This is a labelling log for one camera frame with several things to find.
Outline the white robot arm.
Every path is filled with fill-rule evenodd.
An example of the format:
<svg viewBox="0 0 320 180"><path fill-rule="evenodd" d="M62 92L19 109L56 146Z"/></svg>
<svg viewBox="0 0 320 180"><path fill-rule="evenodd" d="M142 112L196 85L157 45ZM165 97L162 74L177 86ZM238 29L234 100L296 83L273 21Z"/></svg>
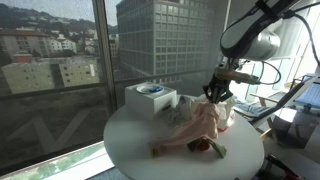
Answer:
<svg viewBox="0 0 320 180"><path fill-rule="evenodd" d="M307 21L298 14L318 2L291 10L300 0L257 0L254 6L241 18L231 23L222 33L220 50L223 58L215 68L211 81L203 85L205 96L209 102L218 104L230 98L233 93L229 90L231 81L260 85L257 76L237 72L240 59L264 62L270 59L280 46L280 38L268 30L271 24L281 19L298 18L305 25L311 41L311 47L316 62L316 53L312 31Z"/></svg>

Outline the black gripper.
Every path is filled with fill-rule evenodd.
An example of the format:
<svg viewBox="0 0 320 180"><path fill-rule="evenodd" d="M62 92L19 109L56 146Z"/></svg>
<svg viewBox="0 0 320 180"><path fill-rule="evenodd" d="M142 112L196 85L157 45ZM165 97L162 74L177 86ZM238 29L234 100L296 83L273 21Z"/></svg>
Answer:
<svg viewBox="0 0 320 180"><path fill-rule="evenodd" d="M215 102L215 96L213 95L218 93L224 94L220 99L220 102L223 102L233 96L233 93L229 89L229 85L229 80L220 79L216 75L213 75L209 82L209 86L203 85L202 89L209 102Z"/></svg>

